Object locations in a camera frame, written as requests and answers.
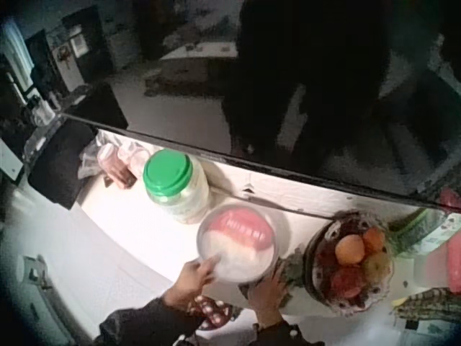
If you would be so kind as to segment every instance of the white floor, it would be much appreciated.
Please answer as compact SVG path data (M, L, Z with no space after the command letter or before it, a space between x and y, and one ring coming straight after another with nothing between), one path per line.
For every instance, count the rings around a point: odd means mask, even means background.
M36 295L30 293L30 286L18 283L16 268L19 257L39 254L48 265L55 289L91 337L98 334L99 323L112 311L142 306L171 285L109 239L79 205L67 211L23 184L22 189L13 192L1 243L0 270L18 309L30 320L30 303ZM355 319L287 319L300 323L311 342L396 345L400 328L394 327L395 320L388 312L389 308L383 306ZM38 326L43 334L45 321ZM245 345L254 338L255 321L254 313L245 310L237 321L222 329L201 333L209 339L202 345ZM47 340L58 344L53 333Z

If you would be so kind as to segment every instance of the hand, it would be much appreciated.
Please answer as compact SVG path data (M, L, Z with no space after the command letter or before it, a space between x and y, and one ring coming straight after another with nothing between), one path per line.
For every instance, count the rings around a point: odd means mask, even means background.
M248 302L256 312L262 329L283 321L279 307L288 293L287 285L281 280L283 269L282 264L277 271L264 278L257 286L250 288L248 292Z
M186 263L178 280L165 292L164 303L167 306L186 311L189 303L202 294L203 286L214 281L213 270L219 260L219 256L214 256L202 264L197 260Z

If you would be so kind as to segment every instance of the curtain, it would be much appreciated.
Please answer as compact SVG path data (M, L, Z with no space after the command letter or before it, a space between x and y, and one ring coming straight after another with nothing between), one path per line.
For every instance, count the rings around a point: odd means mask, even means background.
M30 58L24 38L12 17L7 18L1 25L0 48L11 64L22 91L25 92L32 86L30 72L34 63Z

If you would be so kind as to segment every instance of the person's left hand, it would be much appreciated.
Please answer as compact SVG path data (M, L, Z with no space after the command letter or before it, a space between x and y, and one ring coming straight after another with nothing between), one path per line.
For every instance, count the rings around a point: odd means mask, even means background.
M212 274L219 260L219 256L214 256L202 264L197 260L186 263L178 280L165 292L165 305L186 311L189 303L202 294L203 286L214 281Z

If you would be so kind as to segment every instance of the plastic jar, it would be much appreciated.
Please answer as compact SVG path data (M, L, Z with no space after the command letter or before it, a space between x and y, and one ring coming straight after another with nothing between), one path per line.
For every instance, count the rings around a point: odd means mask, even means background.
M164 149L144 167L143 180L152 201L182 223L198 223L208 209L207 178L193 156Z

